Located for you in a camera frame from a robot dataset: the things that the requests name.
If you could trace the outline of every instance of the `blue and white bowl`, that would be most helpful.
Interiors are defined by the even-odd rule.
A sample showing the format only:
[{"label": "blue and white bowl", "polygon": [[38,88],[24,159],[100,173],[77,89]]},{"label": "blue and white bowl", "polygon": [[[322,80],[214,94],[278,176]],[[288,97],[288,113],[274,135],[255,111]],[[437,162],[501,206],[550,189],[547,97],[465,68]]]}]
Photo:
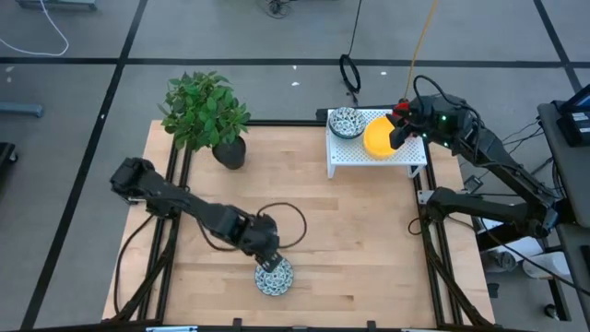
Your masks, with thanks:
[{"label": "blue and white bowl", "polygon": [[360,136],[367,126],[361,111],[351,107],[340,107],[330,113],[328,126],[334,135],[351,139]]}]

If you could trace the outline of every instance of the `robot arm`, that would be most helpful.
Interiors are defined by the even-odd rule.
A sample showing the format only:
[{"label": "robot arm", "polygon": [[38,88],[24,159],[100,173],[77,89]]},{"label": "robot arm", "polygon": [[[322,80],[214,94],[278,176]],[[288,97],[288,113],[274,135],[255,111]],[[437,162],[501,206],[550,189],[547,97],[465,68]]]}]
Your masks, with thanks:
[{"label": "robot arm", "polygon": [[483,125],[466,101],[444,94],[417,97],[410,103],[398,104],[387,117],[395,127],[390,134],[392,148],[399,148],[410,135],[420,135],[490,170],[525,201],[508,206],[437,188],[426,204],[431,218],[443,220],[450,213],[461,212],[511,223],[519,232],[537,238],[547,236],[555,226],[556,198],[513,160],[502,141]]},{"label": "robot arm", "polygon": [[112,190],[128,202],[146,200],[147,211],[170,218],[179,209],[223,242],[253,255],[267,272],[283,259],[277,252],[277,224],[268,215],[254,216],[234,206],[207,203],[164,180],[148,160],[127,158],[111,178]]}]

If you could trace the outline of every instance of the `potted plant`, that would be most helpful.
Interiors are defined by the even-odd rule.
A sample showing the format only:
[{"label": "potted plant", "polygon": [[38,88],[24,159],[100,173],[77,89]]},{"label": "potted plant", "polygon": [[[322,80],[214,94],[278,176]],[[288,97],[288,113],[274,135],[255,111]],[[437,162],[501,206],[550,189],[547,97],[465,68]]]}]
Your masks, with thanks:
[{"label": "potted plant", "polygon": [[165,103],[158,104],[166,115],[162,125],[174,135],[177,149],[212,148],[213,156],[230,170],[243,164],[246,143],[240,137],[248,132],[245,124],[250,119],[246,104],[233,96],[230,82],[213,71],[208,74],[184,73],[169,80]]}]

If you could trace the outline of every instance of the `wooden table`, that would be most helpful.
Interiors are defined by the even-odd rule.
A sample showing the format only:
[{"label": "wooden table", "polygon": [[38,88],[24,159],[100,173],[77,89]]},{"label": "wooden table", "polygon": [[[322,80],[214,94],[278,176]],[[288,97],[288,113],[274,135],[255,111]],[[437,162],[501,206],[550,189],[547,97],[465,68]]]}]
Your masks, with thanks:
[{"label": "wooden table", "polygon": [[[205,200],[252,213],[276,201],[298,206],[309,223],[307,237],[281,252],[294,267],[293,286],[279,297],[264,295],[254,285],[254,260],[241,252],[212,250],[195,220],[183,214],[166,324],[227,326],[240,317],[245,326],[362,327],[368,320],[378,327],[436,326],[422,240],[407,232],[418,211],[406,168],[342,168],[329,180],[322,127],[256,126],[244,139],[246,164],[240,170],[226,170],[202,149],[193,156],[188,185]],[[171,136],[153,122],[144,158],[160,173],[166,171],[170,146]],[[431,156],[438,185],[462,188],[456,158],[434,146]],[[144,208],[130,207],[123,240],[146,218]],[[277,221],[282,243],[301,233],[300,217],[288,207],[266,213]],[[139,233],[125,253],[120,305],[145,276],[154,225]],[[455,279],[493,321],[474,233],[453,222],[446,222],[446,230]],[[156,282],[152,299],[158,291]],[[446,288],[441,293],[446,295]],[[148,317],[154,311],[150,307]],[[111,288],[104,317],[113,314]],[[450,310],[445,315],[451,322]]]}]

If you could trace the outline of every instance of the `concrete floor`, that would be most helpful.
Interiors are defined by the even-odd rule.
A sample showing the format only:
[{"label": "concrete floor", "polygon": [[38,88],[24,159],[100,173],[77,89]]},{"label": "concrete floor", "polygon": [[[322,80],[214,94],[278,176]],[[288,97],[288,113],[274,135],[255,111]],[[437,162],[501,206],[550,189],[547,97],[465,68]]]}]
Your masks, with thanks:
[{"label": "concrete floor", "polygon": [[[0,193],[0,330],[21,326],[138,4],[97,0],[95,13],[51,11],[71,44],[65,58],[95,58],[97,64],[27,64],[18,60],[24,55],[0,45],[0,101],[38,102],[45,108],[41,119],[0,116],[0,141],[16,143],[20,154]],[[410,59],[430,4],[364,1],[351,56]],[[588,28],[590,2],[542,4],[569,60],[590,61],[590,43],[582,32]],[[337,59],[347,52],[358,2],[300,0],[291,5],[290,16],[275,20],[254,0],[147,1],[132,59],[292,63],[229,60],[224,65],[124,67],[36,327],[100,321],[127,213],[110,192],[108,179],[124,157],[141,155],[149,122],[161,118],[155,106],[163,100],[168,78],[184,71],[218,70],[255,119],[313,119],[318,108],[351,105],[337,65],[297,59]],[[0,38],[32,51],[59,52],[62,47],[41,12],[23,10],[13,1],[0,3]],[[467,61],[437,62],[418,67],[416,73],[467,99],[500,137],[532,122],[541,102],[573,94],[534,0],[442,1],[419,59]],[[402,95],[406,66],[364,65],[359,70],[360,105],[391,104]],[[583,85],[590,83],[590,69],[576,68],[575,74]],[[543,136],[513,154],[528,170],[549,155]],[[466,165],[462,172],[466,178],[484,171]],[[538,178],[552,184],[549,168]],[[483,181],[481,192],[508,192],[491,174]],[[572,291],[568,304],[573,321],[556,322],[540,309],[550,302],[547,282],[520,272],[490,275],[489,280],[501,284],[500,297],[492,301],[498,323],[540,331],[587,329]]]}]

